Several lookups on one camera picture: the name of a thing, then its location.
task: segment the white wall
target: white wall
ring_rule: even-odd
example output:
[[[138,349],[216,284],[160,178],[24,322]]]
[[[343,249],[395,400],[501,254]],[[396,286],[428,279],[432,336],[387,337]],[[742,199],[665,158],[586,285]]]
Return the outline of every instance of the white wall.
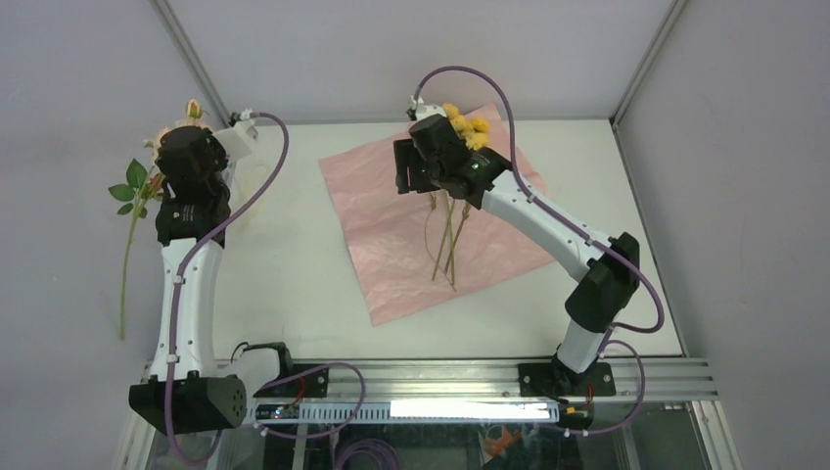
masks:
[[[404,120],[446,65],[490,74],[522,118],[607,118],[671,0],[172,0],[229,107],[292,121]],[[426,99],[472,109],[486,83],[436,77]]]
[[[828,25],[826,0],[693,0],[621,128],[748,469],[830,459]]]
[[[0,44],[0,467],[110,468],[161,259],[148,218],[120,343],[128,220],[106,188],[202,97],[146,0],[7,0]]]

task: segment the white table surface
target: white table surface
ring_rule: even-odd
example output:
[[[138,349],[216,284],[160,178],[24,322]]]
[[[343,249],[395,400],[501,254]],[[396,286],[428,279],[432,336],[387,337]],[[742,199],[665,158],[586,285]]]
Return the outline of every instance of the white table surface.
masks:
[[[402,129],[403,123],[289,127],[291,147],[281,174],[251,213],[228,228],[214,305],[217,357],[229,357],[242,341],[284,341],[296,358],[514,357],[555,351],[570,320],[565,299],[576,285],[557,263],[372,326],[317,161]],[[278,127],[261,126],[260,135],[260,149],[238,163],[233,210],[258,188],[282,148]],[[642,269],[662,293],[608,122],[520,121],[517,144],[563,209],[607,233],[628,231],[640,241]],[[641,287],[618,320],[651,326],[655,318],[651,297]],[[659,333],[618,331],[615,338],[630,341],[641,354],[681,353],[670,315]],[[609,349],[616,352],[625,350]]]

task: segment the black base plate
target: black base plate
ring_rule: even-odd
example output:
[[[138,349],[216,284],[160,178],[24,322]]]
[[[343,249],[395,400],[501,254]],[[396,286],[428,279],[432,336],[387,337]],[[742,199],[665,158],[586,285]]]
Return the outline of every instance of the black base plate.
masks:
[[[610,378],[608,382],[605,381],[606,376]],[[593,387],[595,397],[613,397],[616,395],[617,387],[614,385],[611,365],[605,362],[596,362],[585,372],[582,380],[574,385],[574,391],[568,395],[587,397],[588,385]],[[558,398],[563,395],[562,391],[556,390],[554,386],[552,366],[547,362],[519,364],[519,391],[522,397]]]
[[[316,367],[320,364],[294,364],[292,375]],[[319,370],[305,377],[305,394],[307,399],[324,399],[329,395],[329,369]],[[256,392],[255,398],[295,399],[302,390],[302,380],[298,379],[288,384],[280,385],[268,390]]]

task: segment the pink paper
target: pink paper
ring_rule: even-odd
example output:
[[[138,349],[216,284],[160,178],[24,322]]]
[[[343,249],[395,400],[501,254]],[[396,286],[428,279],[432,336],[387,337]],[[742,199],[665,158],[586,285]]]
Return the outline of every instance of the pink paper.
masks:
[[[488,147],[509,158],[507,129],[495,106],[484,106],[467,116],[486,118],[490,123]],[[433,281],[435,262],[426,247],[433,257],[438,254],[447,211],[442,196],[438,197],[438,209],[430,214],[427,194],[397,194],[392,141],[407,137],[404,131],[320,161],[369,316],[376,326],[553,260],[513,226],[472,208],[455,249],[456,290],[440,271]],[[546,192],[539,174],[518,149],[517,154],[522,174]],[[462,201],[456,202],[455,227],[463,206]]]

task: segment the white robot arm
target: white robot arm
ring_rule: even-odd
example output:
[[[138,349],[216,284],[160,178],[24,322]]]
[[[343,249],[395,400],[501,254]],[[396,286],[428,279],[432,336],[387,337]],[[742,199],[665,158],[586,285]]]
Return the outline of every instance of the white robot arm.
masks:
[[[291,359],[284,345],[260,345],[219,369],[213,355],[213,293],[225,245],[219,231],[177,272],[188,253],[230,215],[230,191],[222,176],[229,165],[251,154],[258,135],[250,112],[216,132],[198,126],[178,127],[161,138],[158,165],[164,174],[163,199],[156,218],[164,269],[161,330],[150,380],[130,388],[130,407],[166,433],[164,387],[172,379],[175,434],[233,428],[246,417],[247,401],[278,377]],[[173,297],[175,349],[170,340]],[[174,364],[172,377],[168,366]]]
[[[578,380],[595,362],[606,332],[638,286],[625,266],[586,243],[584,239],[534,204],[519,187],[509,161],[485,147],[467,149],[452,124],[435,106],[413,103],[417,121],[410,139],[394,142],[398,193],[445,189],[517,227],[550,253],[574,278],[577,287],[566,301],[572,321],[553,359],[559,382]],[[567,220],[582,227],[593,240],[608,241],[631,263],[639,263],[639,246],[628,234],[619,239],[590,227],[541,195],[535,195]]]

